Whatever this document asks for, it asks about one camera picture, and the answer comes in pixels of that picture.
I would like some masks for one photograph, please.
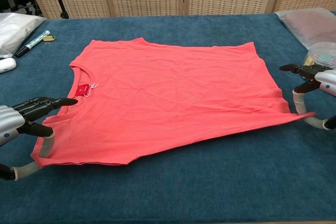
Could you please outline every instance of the plastic container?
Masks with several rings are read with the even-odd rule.
[[[336,68],[336,43],[315,43],[308,51],[303,64],[306,66],[319,64],[329,68]]]

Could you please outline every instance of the white tag string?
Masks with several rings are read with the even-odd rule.
[[[96,88],[96,87],[98,87],[98,86],[99,86],[98,83],[93,83],[93,84],[91,84],[90,87],[89,87],[89,91],[88,91],[88,93],[85,94],[84,96],[85,96],[85,97],[89,97],[90,94],[91,94],[91,89],[94,89],[94,88]]]

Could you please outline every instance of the white plastic bag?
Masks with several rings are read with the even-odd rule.
[[[0,58],[12,57],[21,43],[45,19],[19,13],[1,13]]]
[[[336,42],[336,16],[324,8],[281,10],[276,14],[308,50],[317,42]]]

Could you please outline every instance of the robotic arm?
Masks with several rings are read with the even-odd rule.
[[[48,157],[54,145],[54,132],[50,127],[34,123],[33,121],[47,115],[50,111],[61,106],[71,106],[78,101],[75,99],[53,99],[37,97],[20,103],[12,108],[0,106],[0,147],[20,134],[43,137],[44,142],[40,151],[41,157]],[[5,180],[18,180],[39,170],[35,162],[23,167],[9,168],[0,164],[0,178]]]
[[[304,100],[305,93],[320,88],[326,93],[336,97],[336,69],[331,69],[321,65],[301,66],[289,64],[280,67],[280,70],[298,73],[307,79],[305,83],[295,87],[293,90],[293,100],[299,114],[307,112]],[[313,116],[309,116],[305,118],[304,121],[314,127],[324,130],[336,128],[336,116],[325,120],[319,120]]]

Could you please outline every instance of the pink t-shirt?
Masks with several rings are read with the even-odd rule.
[[[128,164],[153,153],[298,120],[256,53],[237,47],[180,47],[93,40],[70,64],[78,99],[44,125],[55,131],[52,164]],[[78,86],[96,84],[88,97]]]

